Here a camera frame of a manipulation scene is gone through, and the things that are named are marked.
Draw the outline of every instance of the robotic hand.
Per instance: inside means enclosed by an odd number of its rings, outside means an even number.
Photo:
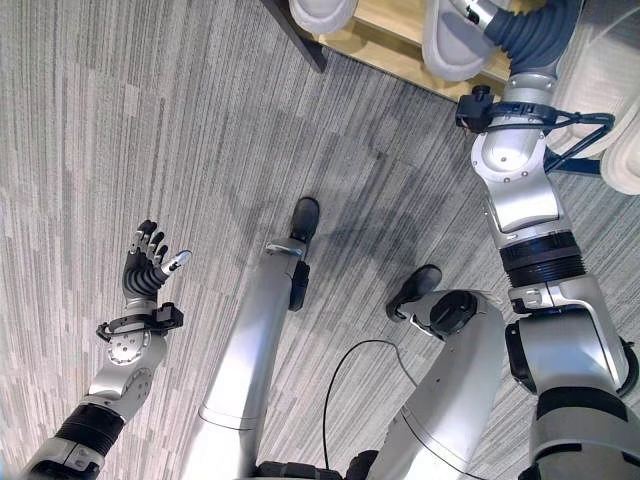
[[[155,222],[136,230],[122,273],[126,313],[103,323],[97,335],[109,343],[104,367],[89,391],[53,438],[35,453],[23,471],[26,480],[92,480],[124,427],[147,399],[153,374],[165,356],[167,331],[182,326],[173,304],[157,308],[158,291],[190,258],[183,250],[164,261],[164,233],[152,235]]]
[[[127,309],[142,303],[156,303],[158,290],[164,282],[191,258],[191,252],[183,250],[163,262],[169,247],[160,247],[164,240],[163,232],[151,238],[157,227],[158,224],[151,220],[142,222],[129,248],[122,272],[122,291],[127,299]]]

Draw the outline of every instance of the gray carpet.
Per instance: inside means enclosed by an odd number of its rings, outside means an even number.
[[[102,361],[98,323],[122,313],[130,235],[157,219],[195,257],[161,300],[185,312],[144,408],[101,478],[177,478],[190,421],[261,247],[298,197],[322,220],[305,309],[287,318],[261,459],[322,463],[322,400],[338,359],[397,342],[411,374],[440,344],[383,305],[426,262],[443,287],[508,283],[455,105],[328,52],[311,71],[254,1],[0,2],[0,459],[51,436]],[[553,175],[619,333],[640,340],[640,199]],[[505,320],[514,319],[507,304]],[[362,347],[328,416],[332,466],[378,448],[411,392],[392,349]],[[640,389],[628,398],[640,413]],[[527,464],[534,398],[508,375],[471,471]]]

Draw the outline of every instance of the wooden shelf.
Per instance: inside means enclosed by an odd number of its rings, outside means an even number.
[[[528,11],[544,0],[514,0],[511,10]],[[509,75],[509,60],[496,52],[485,69],[464,82],[448,82],[429,73],[422,61],[425,0],[359,0],[354,18],[341,31],[314,38],[338,52],[420,87],[457,101],[474,85],[486,84],[500,95]]]

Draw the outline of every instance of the black cable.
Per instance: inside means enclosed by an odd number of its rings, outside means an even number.
[[[607,133],[611,131],[613,128],[613,124],[615,123],[615,116],[609,113],[570,113],[562,110],[557,111],[558,117],[564,117],[567,120],[557,123],[550,122],[541,122],[541,123],[515,123],[515,124],[505,124],[505,125],[491,125],[487,127],[487,132],[495,132],[498,130],[542,130],[546,133],[551,130],[557,130],[559,128],[568,127],[569,125],[574,125],[577,123],[582,123],[586,125],[601,125],[600,128],[591,132],[589,135],[584,137],[582,140],[577,142],[571,148],[569,148],[563,154],[557,154],[551,152],[548,160],[545,162],[544,170],[545,172],[550,172],[551,170],[558,168],[562,165],[565,160],[574,157],[585,148],[594,144],[602,137],[604,137]]]
[[[398,358],[398,363],[400,364],[400,368],[402,369],[402,371],[404,372],[404,374],[407,376],[407,378],[409,379],[409,381],[413,384],[414,387],[417,387],[418,384],[416,383],[416,381],[411,377],[411,375],[409,375],[409,372],[407,371],[407,368],[404,366],[404,363],[402,362],[402,358],[400,357],[400,350],[398,349],[398,346],[393,343],[390,342],[388,340],[363,340],[362,342],[358,342],[356,343],[353,347],[351,347],[347,353],[345,353],[343,355],[343,357],[340,359],[340,362],[338,362],[338,366],[336,367],[335,371],[333,372],[333,376],[331,377],[331,382],[329,383],[329,388],[327,389],[327,395],[324,399],[324,408],[322,410],[322,448],[324,450],[324,465],[325,468],[327,470],[329,470],[329,455],[327,453],[327,407],[329,406],[329,396],[331,395],[331,389],[333,388],[333,384],[336,380],[336,376],[338,375],[338,372],[340,371],[340,367],[342,367],[342,364],[345,362],[345,360],[347,359],[347,357],[349,356],[349,354],[351,352],[353,352],[356,348],[358,348],[360,345],[364,345],[365,343],[384,343],[387,345],[391,345],[394,350],[396,351],[396,357]],[[453,465],[450,465],[453,469],[457,470],[458,472],[470,477],[470,478],[474,478],[476,480],[487,480],[485,478],[482,477],[477,477],[476,475],[473,475],[471,473],[466,473],[466,472],[462,472],[460,470],[458,470],[457,468],[453,467]]]

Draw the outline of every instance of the robot finger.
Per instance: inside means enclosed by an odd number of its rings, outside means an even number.
[[[169,247],[167,247],[166,245],[163,245],[162,247],[160,247],[158,249],[156,254],[153,256],[153,266],[154,267],[159,267],[160,266],[160,264],[162,263],[162,260],[164,259],[165,254],[167,253],[168,250],[169,250]]]
[[[149,243],[149,237],[157,226],[158,224],[152,222],[151,220],[145,220],[144,222],[142,222],[133,236],[133,243],[129,248],[129,253],[136,253],[138,251],[138,248],[146,250],[146,245],[147,243]]]
[[[149,242],[149,246],[147,247],[147,258],[149,260],[153,260],[156,254],[156,249],[160,242],[164,239],[164,233],[158,232],[154,235],[153,239]]]
[[[182,250],[178,254],[174,255],[173,258],[162,264],[160,267],[162,273],[167,277],[171,276],[178,268],[187,263],[192,255],[193,254],[189,250]]]

